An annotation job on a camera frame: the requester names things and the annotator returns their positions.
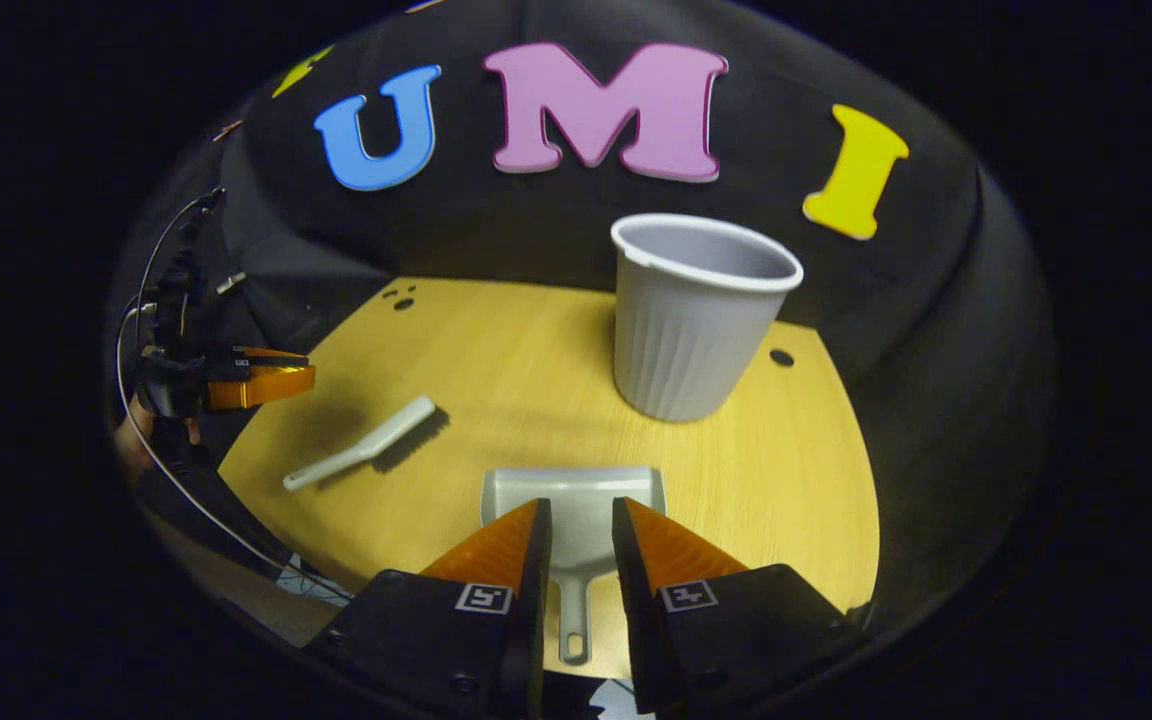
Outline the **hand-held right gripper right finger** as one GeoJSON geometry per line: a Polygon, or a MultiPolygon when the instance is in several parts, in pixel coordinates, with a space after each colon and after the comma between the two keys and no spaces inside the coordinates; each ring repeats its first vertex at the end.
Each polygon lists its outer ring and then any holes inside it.
{"type": "Polygon", "coordinates": [[[791,566],[749,568],[632,498],[612,538],[641,714],[785,717],[867,642],[791,566]]]}

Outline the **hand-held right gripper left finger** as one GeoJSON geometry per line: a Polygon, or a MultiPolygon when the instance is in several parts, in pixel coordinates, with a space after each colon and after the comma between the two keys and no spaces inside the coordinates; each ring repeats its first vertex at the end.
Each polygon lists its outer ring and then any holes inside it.
{"type": "Polygon", "coordinates": [[[420,573],[376,574],[305,646],[379,719],[538,719],[553,521],[532,500],[420,573]]]}

